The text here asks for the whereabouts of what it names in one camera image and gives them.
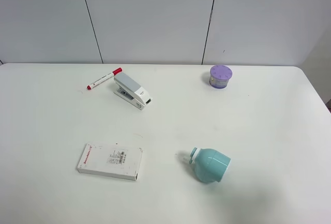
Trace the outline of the white flat cardboard box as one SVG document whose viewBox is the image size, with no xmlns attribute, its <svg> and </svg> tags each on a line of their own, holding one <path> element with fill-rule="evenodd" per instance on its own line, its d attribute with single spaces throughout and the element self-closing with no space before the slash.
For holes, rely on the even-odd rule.
<svg viewBox="0 0 331 224">
<path fill-rule="evenodd" d="M 142 155 L 141 148 L 87 144 L 77 170 L 84 174 L 136 181 Z"/>
</svg>

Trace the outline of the purple lidded round container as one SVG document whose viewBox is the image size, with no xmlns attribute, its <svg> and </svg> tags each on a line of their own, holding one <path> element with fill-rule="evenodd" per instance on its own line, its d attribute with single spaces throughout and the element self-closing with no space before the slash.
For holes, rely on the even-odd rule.
<svg viewBox="0 0 331 224">
<path fill-rule="evenodd" d="M 212 87 L 222 89 L 227 87 L 232 78 L 232 70 L 224 65 L 215 65 L 210 69 L 209 83 Z"/>
</svg>

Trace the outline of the red and white marker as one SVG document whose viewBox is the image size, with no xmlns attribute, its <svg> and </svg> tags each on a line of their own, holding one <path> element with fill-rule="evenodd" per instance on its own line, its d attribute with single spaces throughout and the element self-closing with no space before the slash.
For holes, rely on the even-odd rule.
<svg viewBox="0 0 331 224">
<path fill-rule="evenodd" d="M 103 82 L 111 79 L 112 77 L 114 77 L 115 75 L 117 75 L 118 73 L 122 72 L 121 68 L 117 68 L 114 71 L 112 71 L 111 73 L 101 77 L 100 79 L 96 80 L 95 82 L 89 84 L 86 88 L 87 90 L 92 90 L 93 88 L 95 88 L 96 86 L 102 84 Z"/>
</svg>

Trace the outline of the white grey stapler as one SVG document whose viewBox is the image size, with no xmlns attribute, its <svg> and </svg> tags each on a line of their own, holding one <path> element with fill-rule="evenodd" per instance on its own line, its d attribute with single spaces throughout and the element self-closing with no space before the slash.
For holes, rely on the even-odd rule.
<svg viewBox="0 0 331 224">
<path fill-rule="evenodd" d="M 143 110 L 152 100 L 148 91 L 124 72 L 114 76 L 117 96 L 136 108 Z"/>
</svg>

